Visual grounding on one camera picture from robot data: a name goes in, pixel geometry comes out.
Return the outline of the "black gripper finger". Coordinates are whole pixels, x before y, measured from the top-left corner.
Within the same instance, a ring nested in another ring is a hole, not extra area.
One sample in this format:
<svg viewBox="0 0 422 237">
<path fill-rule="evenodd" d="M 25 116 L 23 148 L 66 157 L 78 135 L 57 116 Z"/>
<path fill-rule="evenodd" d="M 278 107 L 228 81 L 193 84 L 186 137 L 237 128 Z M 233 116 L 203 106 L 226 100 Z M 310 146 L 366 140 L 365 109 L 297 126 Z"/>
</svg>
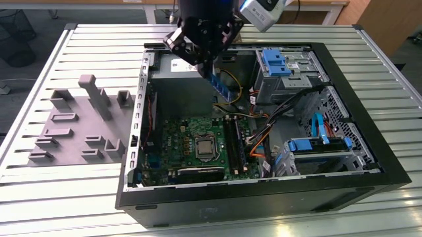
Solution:
<svg viewBox="0 0 422 237">
<path fill-rule="evenodd" d="M 201 46 L 203 54 L 203 62 L 201 63 L 202 76 L 210 76 L 214 61 L 220 54 L 232 46 L 244 25 L 244 21 L 230 21 L 225 26 L 215 25 L 210 36 L 206 36 L 206 41 Z"/>
<path fill-rule="evenodd" d="M 210 30 L 199 19 L 178 19 L 178 28 L 170 32 L 163 43 L 169 50 L 195 66 L 206 79 L 211 74 Z"/>
</svg>

